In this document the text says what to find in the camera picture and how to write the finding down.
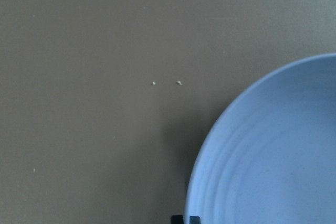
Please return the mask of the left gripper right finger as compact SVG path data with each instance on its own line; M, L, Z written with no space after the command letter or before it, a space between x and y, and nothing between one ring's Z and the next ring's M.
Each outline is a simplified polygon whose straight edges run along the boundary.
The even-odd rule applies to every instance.
M201 224L201 218L199 216L190 216L189 224Z

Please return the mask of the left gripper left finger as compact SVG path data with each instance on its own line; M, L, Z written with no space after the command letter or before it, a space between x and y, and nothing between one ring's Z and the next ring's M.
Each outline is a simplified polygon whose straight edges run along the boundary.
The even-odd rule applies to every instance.
M170 217L170 224L184 224L183 215L172 215Z

